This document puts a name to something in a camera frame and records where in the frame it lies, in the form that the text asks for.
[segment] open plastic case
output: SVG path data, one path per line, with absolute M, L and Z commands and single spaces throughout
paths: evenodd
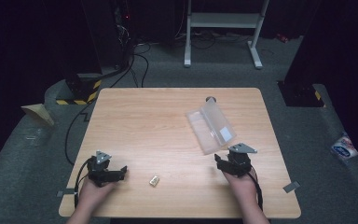
M 199 110 L 186 113 L 204 154 L 214 153 L 236 134 L 219 106 L 211 97 Z

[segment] plastic container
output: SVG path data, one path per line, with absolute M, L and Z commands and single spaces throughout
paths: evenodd
M 235 136 L 235 132 L 213 98 L 198 110 L 186 113 L 204 154 L 214 153 Z

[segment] white metal stand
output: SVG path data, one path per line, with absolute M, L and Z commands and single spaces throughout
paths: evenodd
M 248 47 L 255 62 L 255 68 L 261 69 L 263 65 L 258 57 L 255 44 L 260 35 L 268 5 L 269 0 L 264 0 L 260 13 L 192 13 L 191 0 L 188 0 L 185 67 L 191 66 L 191 27 L 225 27 L 255 29 L 253 40 L 248 41 Z

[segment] yellow and black hazard tape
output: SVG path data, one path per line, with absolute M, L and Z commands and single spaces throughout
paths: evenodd
M 101 86 L 101 80 L 94 83 L 91 93 L 85 99 L 56 99 L 58 105 L 87 105 L 96 100 L 98 88 Z

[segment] person's arm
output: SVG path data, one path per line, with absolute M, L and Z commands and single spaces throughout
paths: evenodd
M 269 224 L 257 204 L 255 183 L 250 176 L 236 177 L 223 172 L 241 207 L 244 224 Z
M 75 212 L 71 215 L 66 224 L 89 223 L 92 213 L 104 201 L 106 196 L 116 185 L 117 182 L 108 183 L 102 188 L 99 188 L 94 184 L 94 182 L 86 177 L 79 194 L 79 201 Z

